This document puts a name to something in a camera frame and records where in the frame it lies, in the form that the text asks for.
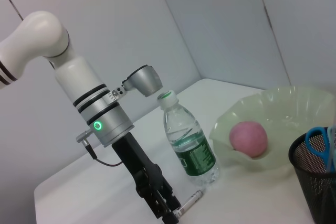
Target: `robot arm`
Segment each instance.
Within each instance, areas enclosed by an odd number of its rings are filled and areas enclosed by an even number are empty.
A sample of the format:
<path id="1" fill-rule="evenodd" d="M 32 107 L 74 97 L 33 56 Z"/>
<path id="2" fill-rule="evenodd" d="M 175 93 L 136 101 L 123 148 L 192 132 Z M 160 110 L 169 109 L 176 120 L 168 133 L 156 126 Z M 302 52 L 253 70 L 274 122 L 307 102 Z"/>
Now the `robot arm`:
<path id="1" fill-rule="evenodd" d="M 112 145 L 134 178 L 136 190 L 157 218 L 178 223 L 172 212 L 180 206 L 157 164 L 153 164 L 129 132 L 134 128 L 117 100 L 138 89 L 148 97 L 162 88 L 151 66 L 133 72 L 120 87 L 110 91 L 89 64 L 74 52 L 68 32 L 53 14 L 35 12 L 0 43 L 0 89 L 19 79 L 35 57 L 47 58 L 74 107 L 104 147 Z"/>

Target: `green led light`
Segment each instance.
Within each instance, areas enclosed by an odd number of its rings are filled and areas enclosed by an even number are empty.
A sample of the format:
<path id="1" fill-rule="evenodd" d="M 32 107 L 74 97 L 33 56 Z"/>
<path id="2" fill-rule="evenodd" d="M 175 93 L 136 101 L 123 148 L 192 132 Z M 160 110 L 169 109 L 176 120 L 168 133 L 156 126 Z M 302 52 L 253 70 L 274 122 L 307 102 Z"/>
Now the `green led light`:
<path id="1" fill-rule="evenodd" d="M 101 128 L 103 128 L 103 126 L 101 125 L 101 123 L 100 122 L 95 122 L 94 124 L 93 124 L 93 127 L 97 130 L 97 131 L 99 131 L 99 130 L 101 130 Z"/>

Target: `white table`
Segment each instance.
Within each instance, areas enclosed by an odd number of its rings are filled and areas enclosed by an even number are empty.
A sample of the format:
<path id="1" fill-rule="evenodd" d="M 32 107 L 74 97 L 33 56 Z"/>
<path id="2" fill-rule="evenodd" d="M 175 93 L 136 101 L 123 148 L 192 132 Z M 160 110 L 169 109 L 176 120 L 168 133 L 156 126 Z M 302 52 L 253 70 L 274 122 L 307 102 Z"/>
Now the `white table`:
<path id="1" fill-rule="evenodd" d="M 237 100 L 260 90 L 214 80 L 201 80 L 178 95 L 208 136 L 216 119 Z M 159 164 L 183 203 L 195 191 L 171 149 L 157 108 L 135 122 L 132 134 Z M 98 157 L 117 163 L 111 147 L 98 146 Z M 310 224 L 313 223 L 293 172 L 248 173 L 222 166 L 219 180 L 180 220 L 182 224 Z M 135 192 L 132 176 L 121 165 L 106 167 L 86 154 L 35 189 L 37 224 L 157 224 L 145 201 Z"/>

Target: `black mesh pen holder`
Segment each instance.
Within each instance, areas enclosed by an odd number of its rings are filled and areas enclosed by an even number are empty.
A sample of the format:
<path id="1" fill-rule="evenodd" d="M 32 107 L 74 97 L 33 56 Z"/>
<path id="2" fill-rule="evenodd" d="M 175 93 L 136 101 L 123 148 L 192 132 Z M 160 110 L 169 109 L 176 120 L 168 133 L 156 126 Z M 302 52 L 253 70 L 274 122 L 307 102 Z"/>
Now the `black mesh pen holder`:
<path id="1" fill-rule="evenodd" d="M 305 137 L 305 134 L 300 136 L 291 145 L 289 160 L 295 168 L 314 222 L 336 224 L 336 173 L 327 173 L 323 160 L 307 149 Z M 309 142 L 315 150 L 325 150 L 320 133 L 312 135 Z"/>

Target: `wavy glass bowl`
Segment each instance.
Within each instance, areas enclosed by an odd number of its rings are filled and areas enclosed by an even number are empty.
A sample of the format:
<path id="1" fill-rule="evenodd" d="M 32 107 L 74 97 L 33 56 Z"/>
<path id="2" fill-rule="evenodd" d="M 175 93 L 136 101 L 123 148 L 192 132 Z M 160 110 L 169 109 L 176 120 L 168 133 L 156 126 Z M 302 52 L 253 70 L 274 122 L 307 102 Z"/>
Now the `wavy glass bowl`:
<path id="1" fill-rule="evenodd" d="M 281 87 L 245 97 L 217 119 L 209 138 L 222 165 L 229 159 L 250 170 L 275 169 L 289 164 L 288 150 L 299 136 L 315 126 L 333 124 L 334 95 L 308 87 Z M 251 158 L 235 151 L 229 133 L 239 122 L 260 123 L 268 136 L 268 149 Z"/>

